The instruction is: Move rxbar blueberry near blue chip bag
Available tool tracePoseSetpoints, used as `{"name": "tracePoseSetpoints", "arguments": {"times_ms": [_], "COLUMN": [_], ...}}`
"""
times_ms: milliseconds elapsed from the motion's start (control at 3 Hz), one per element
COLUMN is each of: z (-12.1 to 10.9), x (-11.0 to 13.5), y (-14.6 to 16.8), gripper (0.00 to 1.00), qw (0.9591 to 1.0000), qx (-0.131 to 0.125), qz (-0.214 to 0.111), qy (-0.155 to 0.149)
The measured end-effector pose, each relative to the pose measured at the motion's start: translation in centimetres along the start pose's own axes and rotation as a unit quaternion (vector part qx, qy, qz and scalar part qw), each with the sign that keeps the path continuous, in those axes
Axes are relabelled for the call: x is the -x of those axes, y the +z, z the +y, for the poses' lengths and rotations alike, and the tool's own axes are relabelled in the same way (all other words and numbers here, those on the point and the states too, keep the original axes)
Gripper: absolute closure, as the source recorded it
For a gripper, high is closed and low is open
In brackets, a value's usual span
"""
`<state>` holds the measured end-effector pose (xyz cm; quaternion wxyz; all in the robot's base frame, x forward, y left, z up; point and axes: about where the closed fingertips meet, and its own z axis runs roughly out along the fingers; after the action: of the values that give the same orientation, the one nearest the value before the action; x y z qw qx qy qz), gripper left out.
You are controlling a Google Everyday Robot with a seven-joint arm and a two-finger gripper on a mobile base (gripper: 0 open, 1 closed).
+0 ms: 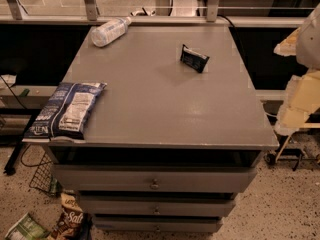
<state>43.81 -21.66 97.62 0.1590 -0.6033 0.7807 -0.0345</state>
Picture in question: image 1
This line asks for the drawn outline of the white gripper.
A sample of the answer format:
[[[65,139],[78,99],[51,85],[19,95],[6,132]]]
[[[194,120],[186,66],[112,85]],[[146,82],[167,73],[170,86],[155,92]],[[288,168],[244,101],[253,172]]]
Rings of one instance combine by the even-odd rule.
[[[320,108],[320,4],[303,22],[278,43],[274,53],[295,56],[309,69],[302,77],[292,76],[285,89],[285,99],[277,113],[275,131],[291,135],[304,126],[310,115]]]

